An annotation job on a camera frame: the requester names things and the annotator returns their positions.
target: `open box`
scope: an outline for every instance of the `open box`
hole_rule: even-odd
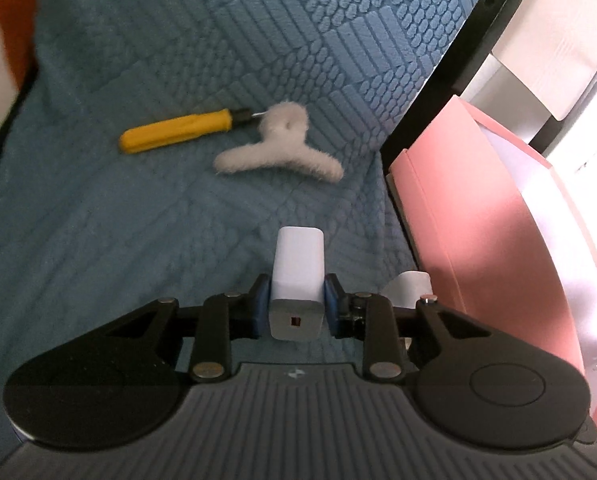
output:
[[[577,367],[597,424],[597,250],[552,166],[454,97],[388,181],[439,300]]]

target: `white fuzzy hair clip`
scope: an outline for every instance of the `white fuzzy hair clip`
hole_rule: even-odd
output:
[[[262,142],[220,153],[214,168],[219,173],[236,173],[283,166],[327,182],[338,182],[343,175],[341,163],[305,144],[308,127],[304,106],[291,102],[274,105],[265,112],[259,126]]]

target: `white logo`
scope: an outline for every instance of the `white logo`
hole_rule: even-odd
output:
[[[294,368],[291,372],[288,372],[288,376],[290,376],[292,379],[298,379],[304,375],[305,372],[300,368]]]

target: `blue blanket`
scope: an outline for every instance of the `blue blanket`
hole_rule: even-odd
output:
[[[414,266],[379,147],[476,0],[40,0],[38,81],[0,163],[2,408],[30,357],[159,296],[198,304],[270,272],[284,225],[325,232],[326,270],[377,290]],[[121,155],[127,128],[224,107],[307,105],[340,184],[217,175],[254,128]],[[358,346],[236,342],[237,361],[355,361]]]

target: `white charger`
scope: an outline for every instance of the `white charger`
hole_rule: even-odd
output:
[[[272,290],[270,332],[275,339],[318,338],[325,305],[325,238],[314,227],[283,227],[278,231]]]

